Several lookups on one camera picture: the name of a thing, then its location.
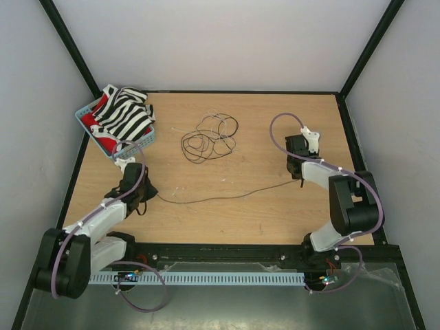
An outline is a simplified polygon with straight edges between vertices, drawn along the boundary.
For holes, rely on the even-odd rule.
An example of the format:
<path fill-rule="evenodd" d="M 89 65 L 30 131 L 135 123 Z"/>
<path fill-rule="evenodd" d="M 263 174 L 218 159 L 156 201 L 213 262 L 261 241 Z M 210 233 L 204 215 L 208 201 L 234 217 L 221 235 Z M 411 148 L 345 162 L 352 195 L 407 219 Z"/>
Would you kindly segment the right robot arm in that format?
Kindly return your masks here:
<path fill-rule="evenodd" d="M 363 179 L 376 190 L 374 176 L 362 170 L 350 176 L 325 165 L 319 152 L 313 150 L 317 142 L 303 135 L 285 138 L 287 170 L 293 179 L 312 182 L 329 193 L 330 220 L 320 229 L 306 234 L 301 244 L 300 258 L 307 267 L 316 267 L 325 259 L 325 253 L 337 244 L 347 242 L 354 234 L 374 228 L 379 218 L 373 194 L 359 181 Z"/>

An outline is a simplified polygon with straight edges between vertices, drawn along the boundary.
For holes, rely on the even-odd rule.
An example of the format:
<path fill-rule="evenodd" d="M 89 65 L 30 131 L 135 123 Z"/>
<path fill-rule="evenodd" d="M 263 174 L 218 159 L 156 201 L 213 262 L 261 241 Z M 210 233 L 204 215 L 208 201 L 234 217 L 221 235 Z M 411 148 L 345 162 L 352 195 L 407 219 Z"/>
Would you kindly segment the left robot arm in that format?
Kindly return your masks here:
<path fill-rule="evenodd" d="M 158 193 L 148 168 L 130 161 L 121 167 L 122 179 L 89 214 L 63 228 L 47 230 L 38 249 L 32 282 L 35 289 L 54 297 L 78 298 L 91 275 L 118 262 L 134 264 L 138 256 L 135 237 L 116 232 L 113 227 Z"/>

